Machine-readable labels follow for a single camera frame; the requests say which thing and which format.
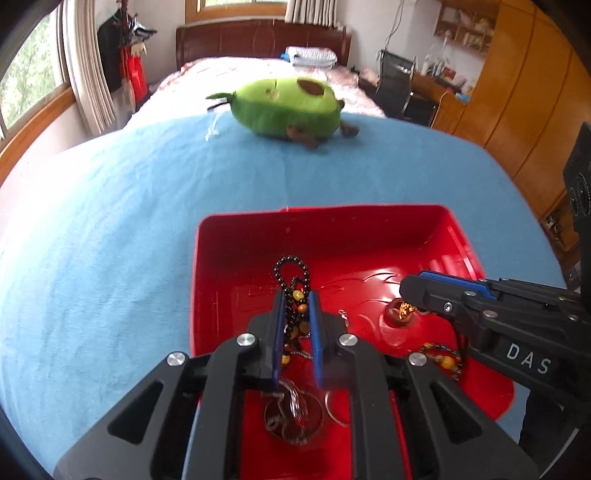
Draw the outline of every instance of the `black beaded necklace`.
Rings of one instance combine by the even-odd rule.
[[[302,276],[294,276],[289,285],[281,276],[281,267],[287,263],[294,263],[302,270]],[[287,255],[281,257],[273,268],[273,274],[281,289],[285,292],[285,330],[283,337],[284,354],[282,363],[287,365],[290,355],[296,354],[306,358],[310,354],[304,352],[299,339],[310,333],[310,318],[308,314],[308,295],[310,294],[310,271],[299,257]]]

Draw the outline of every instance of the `wooden bookshelf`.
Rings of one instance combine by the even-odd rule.
[[[494,2],[462,2],[444,0],[441,3],[433,35],[448,42],[486,55],[495,33],[498,4]]]

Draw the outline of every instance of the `camera lens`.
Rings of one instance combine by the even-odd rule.
[[[589,202],[589,187],[587,180],[581,174],[577,175],[577,200],[580,206],[580,211],[583,215],[588,215],[591,210],[591,203]]]
[[[574,188],[570,188],[569,190],[569,199],[570,199],[570,208],[573,211],[573,215],[577,216],[579,214],[579,201],[577,200],[577,194],[574,191]]]

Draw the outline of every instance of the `wooden window sill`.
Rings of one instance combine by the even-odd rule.
[[[49,97],[45,105],[28,117],[22,128],[11,138],[0,142],[0,186],[33,142],[63,112],[76,103],[72,88],[63,84]]]
[[[186,0],[185,23],[202,20],[216,20],[232,17],[284,17],[287,4],[277,2],[256,2],[253,4],[230,4],[207,7],[197,11],[199,0]]]

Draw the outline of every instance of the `wooden desk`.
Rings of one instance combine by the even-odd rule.
[[[431,128],[452,135],[462,118],[466,104],[431,77],[420,73],[413,75],[413,91],[439,104]]]

